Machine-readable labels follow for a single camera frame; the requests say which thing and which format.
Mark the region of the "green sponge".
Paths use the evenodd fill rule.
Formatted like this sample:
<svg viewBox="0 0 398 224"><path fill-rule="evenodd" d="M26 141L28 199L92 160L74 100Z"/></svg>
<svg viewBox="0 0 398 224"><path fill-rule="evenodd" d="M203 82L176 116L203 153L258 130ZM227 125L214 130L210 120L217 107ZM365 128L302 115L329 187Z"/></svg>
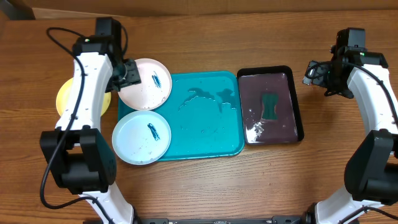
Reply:
<svg viewBox="0 0 398 224"><path fill-rule="evenodd" d="M263 93L262 94L262 119L276 120L276 106L279 97L276 93Z"/></svg>

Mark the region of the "yellow plate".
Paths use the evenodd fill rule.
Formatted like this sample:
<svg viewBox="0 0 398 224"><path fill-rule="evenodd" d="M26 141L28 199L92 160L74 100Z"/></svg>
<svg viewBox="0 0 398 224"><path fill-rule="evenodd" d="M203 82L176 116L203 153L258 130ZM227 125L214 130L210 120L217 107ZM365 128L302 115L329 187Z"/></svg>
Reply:
<svg viewBox="0 0 398 224"><path fill-rule="evenodd" d="M70 96L70 90L72 87L72 83L73 83L73 78L66 81L57 93L56 109L57 109L59 116L62 116L63 112L66 109L67 101ZM110 92L105 93L103 105L102 105L102 109L101 109L101 116L104 115L105 112L107 111L107 109L109 108L110 102L111 102L111 93Z"/></svg>

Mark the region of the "pink white plate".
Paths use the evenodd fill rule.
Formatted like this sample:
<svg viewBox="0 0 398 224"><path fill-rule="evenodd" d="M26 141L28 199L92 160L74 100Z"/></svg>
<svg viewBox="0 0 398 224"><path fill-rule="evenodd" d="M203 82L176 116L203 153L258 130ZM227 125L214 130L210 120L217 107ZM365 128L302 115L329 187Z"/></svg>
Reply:
<svg viewBox="0 0 398 224"><path fill-rule="evenodd" d="M141 82L118 93L122 102L134 110L154 110L161 106L172 91L172 79L168 69L150 58L135 60Z"/></svg>

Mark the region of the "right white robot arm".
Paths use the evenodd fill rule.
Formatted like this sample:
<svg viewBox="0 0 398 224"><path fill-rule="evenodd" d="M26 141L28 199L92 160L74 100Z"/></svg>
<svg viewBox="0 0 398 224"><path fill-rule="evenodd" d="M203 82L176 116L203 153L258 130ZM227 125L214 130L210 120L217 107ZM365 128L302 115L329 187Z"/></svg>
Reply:
<svg viewBox="0 0 398 224"><path fill-rule="evenodd" d="M326 88L325 96L356 100L366 136L346 164L342 188L310 206L300 223L357 223L369 211L397 219L382 210L397 203L397 164L388 161L397 155L397 98L384 55L368 51L365 39L364 29L340 30L331 60L311 61L305 72L303 83Z"/></svg>

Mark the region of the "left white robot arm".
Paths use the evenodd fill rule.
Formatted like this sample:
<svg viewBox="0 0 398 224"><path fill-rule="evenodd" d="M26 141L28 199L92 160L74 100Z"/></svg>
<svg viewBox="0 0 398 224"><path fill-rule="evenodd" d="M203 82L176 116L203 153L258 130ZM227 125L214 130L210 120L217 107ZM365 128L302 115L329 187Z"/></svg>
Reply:
<svg viewBox="0 0 398 224"><path fill-rule="evenodd" d="M124 57L126 37L119 21L99 17L95 33L78 34L66 50L74 63L70 95L55 129L42 132L39 141L47 161L39 195L47 208L85 200L100 223L141 222L116 184L116 158L100 128L105 94L141 81L135 61Z"/></svg>

